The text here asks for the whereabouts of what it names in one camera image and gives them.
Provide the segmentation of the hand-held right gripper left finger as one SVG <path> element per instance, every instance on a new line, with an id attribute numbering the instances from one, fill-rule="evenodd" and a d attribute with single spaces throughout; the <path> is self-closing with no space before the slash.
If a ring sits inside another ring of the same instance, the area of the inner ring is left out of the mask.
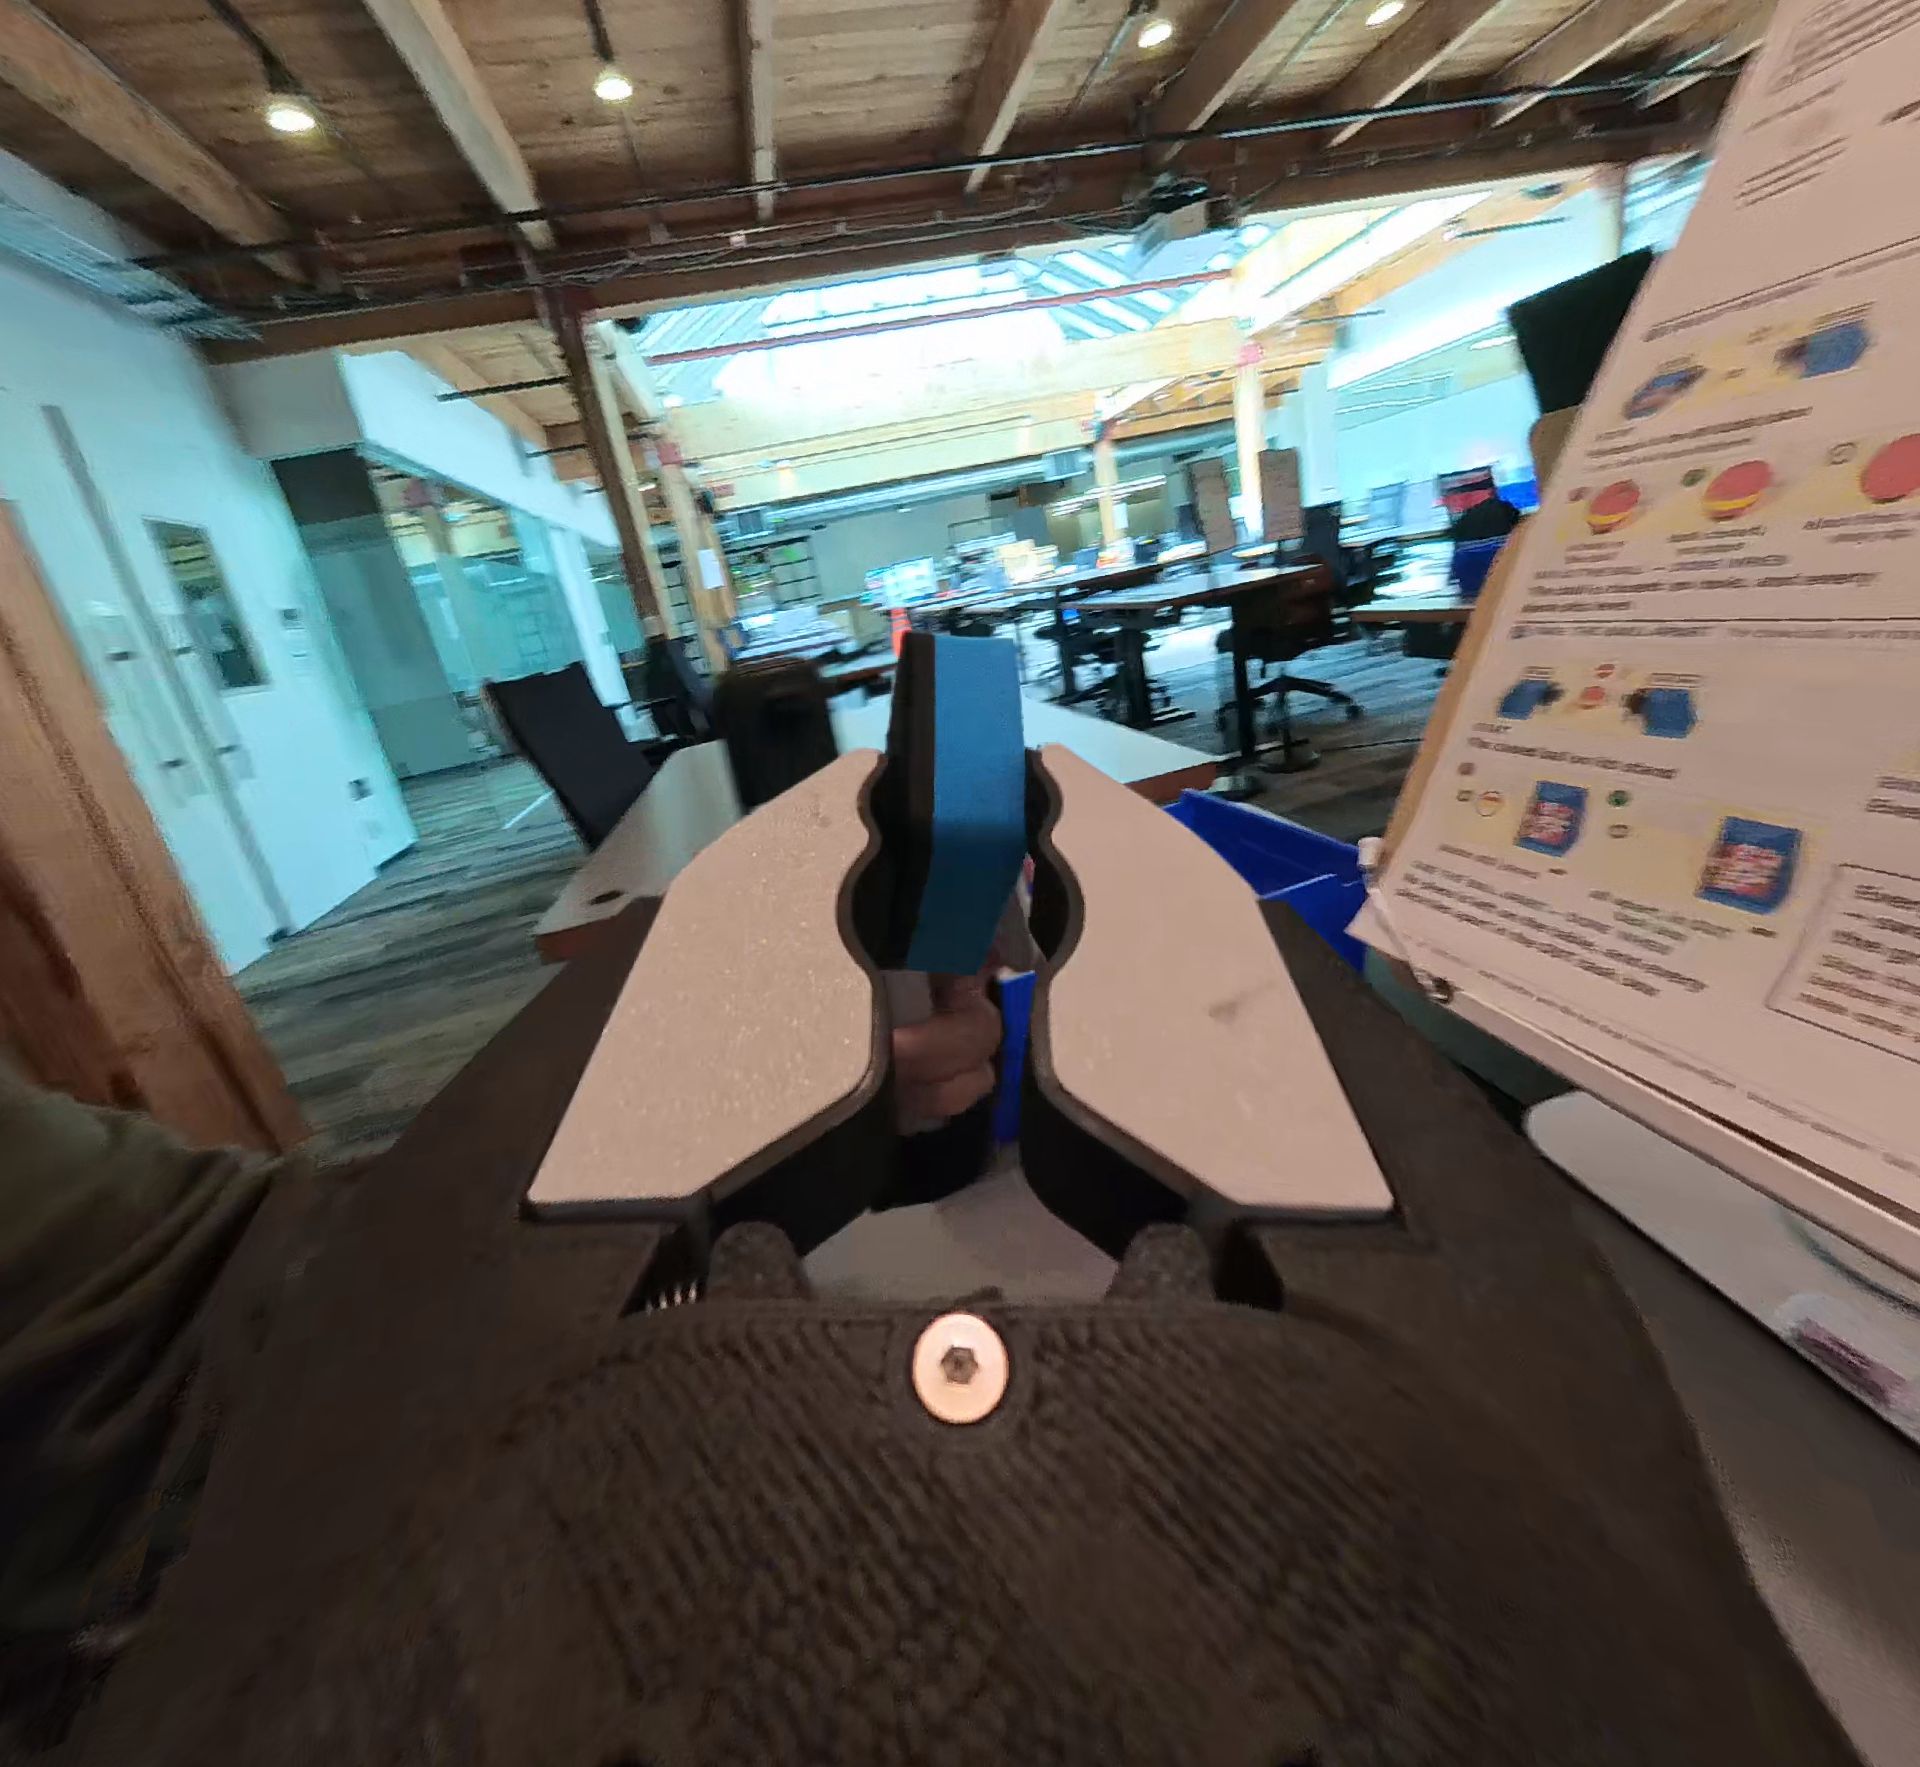
<path id="1" fill-rule="evenodd" d="M 633 955 L 539 1158 L 532 1226 L 651 1221 L 710 1247 L 774 1226 L 798 1254 L 892 1163 L 892 1019 L 853 934 L 883 753 L 839 753 L 697 853 Z"/>

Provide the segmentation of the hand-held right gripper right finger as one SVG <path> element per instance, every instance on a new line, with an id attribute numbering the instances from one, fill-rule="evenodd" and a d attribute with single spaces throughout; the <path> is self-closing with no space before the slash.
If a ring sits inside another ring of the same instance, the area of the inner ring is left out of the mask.
<path id="1" fill-rule="evenodd" d="M 1061 1226 L 1105 1257 L 1186 1226 L 1217 1257 L 1397 1213 L 1260 896 L 1202 836 L 1042 744 L 1028 860 L 1019 1163 Z"/>

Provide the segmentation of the blue plastic bin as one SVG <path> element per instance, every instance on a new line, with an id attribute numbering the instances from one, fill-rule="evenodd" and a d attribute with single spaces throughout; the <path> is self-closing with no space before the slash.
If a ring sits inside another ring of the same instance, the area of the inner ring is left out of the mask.
<path id="1" fill-rule="evenodd" d="M 1163 811 L 1207 843 L 1260 901 L 1287 908 L 1339 962 L 1365 970 L 1365 945 L 1351 934 L 1365 908 L 1365 872 L 1351 843 L 1202 789 L 1183 789 Z M 1019 1138 L 1030 997 L 1036 970 L 1001 977 L 996 1143 Z"/>

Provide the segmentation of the blue foam block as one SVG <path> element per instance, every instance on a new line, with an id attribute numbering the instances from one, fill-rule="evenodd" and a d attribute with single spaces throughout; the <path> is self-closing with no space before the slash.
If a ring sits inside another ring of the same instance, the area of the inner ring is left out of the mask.
<path id="1" fill-rule="evenodd" d="M 877 860 L 859 884 L 871 962 L 969 977 L 992 962 L 1028 860 L 1019 651 L 911 629 L 870 792 Z"/>

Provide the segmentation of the person's left forearm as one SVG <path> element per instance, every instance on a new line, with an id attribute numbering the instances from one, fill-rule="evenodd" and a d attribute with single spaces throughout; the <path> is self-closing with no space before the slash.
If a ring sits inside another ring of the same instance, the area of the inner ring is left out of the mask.
<path id="1" fill-rule="evenodd" d="M 208 1305 L 292 1166 L 6 1066 L 6 1764 L 59 1753 L 186 1553 L 222 1401 Z"/>

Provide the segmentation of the person's left hand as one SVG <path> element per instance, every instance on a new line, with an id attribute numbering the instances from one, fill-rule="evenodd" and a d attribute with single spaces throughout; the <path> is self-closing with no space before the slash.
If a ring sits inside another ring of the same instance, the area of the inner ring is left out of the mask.
<path id="1" fill-rule="evenodd" d="M 996 970 L 889 970 L 897 1128 L 934 1129 L 996 1092 Z"/>

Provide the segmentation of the printed instruction board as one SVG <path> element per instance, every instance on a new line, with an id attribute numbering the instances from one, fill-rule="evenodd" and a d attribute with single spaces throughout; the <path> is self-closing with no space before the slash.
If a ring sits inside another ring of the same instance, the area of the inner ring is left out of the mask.
<path id="1" fill-rule="evenodd" d="M 1365 929 L 1914 1221 L 1920 0 L 1780 0 Z"/>

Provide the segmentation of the black panel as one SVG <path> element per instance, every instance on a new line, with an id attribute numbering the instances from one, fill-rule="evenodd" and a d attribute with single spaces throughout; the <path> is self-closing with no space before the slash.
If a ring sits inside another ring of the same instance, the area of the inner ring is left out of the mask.
<path id="1" fill-rule="evenodd" d="M 1584 404 L 1655 259 L 1660 248 L 1629 248 L 1506 309 L 1535 414 Z"/>

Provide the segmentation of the wooden door frame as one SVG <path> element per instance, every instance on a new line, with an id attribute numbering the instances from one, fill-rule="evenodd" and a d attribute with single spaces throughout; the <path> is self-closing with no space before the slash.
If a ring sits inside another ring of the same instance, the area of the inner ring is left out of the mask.
<path id="1" fill-rule="evenodd" d="M 106 727 L 37 555 L 0 512 L 0 1044 L 77 1103 L 192 1143 L 310 1128 Z"/>

